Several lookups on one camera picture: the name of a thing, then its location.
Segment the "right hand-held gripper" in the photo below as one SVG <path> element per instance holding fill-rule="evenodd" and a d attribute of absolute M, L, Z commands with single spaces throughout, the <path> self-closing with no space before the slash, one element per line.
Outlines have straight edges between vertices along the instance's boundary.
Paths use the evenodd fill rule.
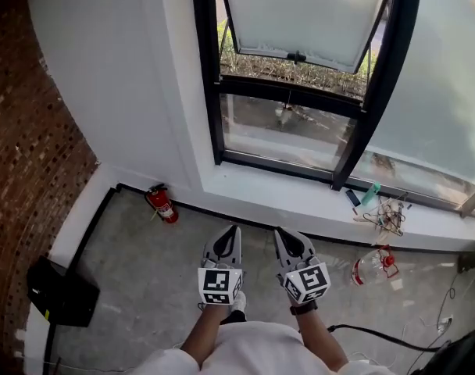
<path fill-rule="evenodd" d="M 296 272 L 305 287 L 305 303 L 325 295 L 331 286 L 325 262 L 315 255 L 312 242 L 304 235 L 288 228 L 273 232 L 281 275 Z"/>

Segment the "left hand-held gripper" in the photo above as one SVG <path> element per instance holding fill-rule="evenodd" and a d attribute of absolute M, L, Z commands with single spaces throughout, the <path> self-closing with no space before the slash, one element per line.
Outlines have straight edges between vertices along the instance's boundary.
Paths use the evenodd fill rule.
<path fill-rule="evenodd" d="M 241 228 L 230 225 L 205 244 L 198 291 L 206 305 L 233 305 L 243 284 Z"/>

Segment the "person's right hand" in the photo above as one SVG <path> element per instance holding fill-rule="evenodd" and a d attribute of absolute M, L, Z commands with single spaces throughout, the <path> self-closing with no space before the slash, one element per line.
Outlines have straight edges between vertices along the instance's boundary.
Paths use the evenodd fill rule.
<path fill-rule="evenodd" d="M 296 272 L 276 275 L 280 286 L 286 291 L 292 306 L 299 307 L 305 304 L 305 287 L 302 285 L 299 275 Z"/>

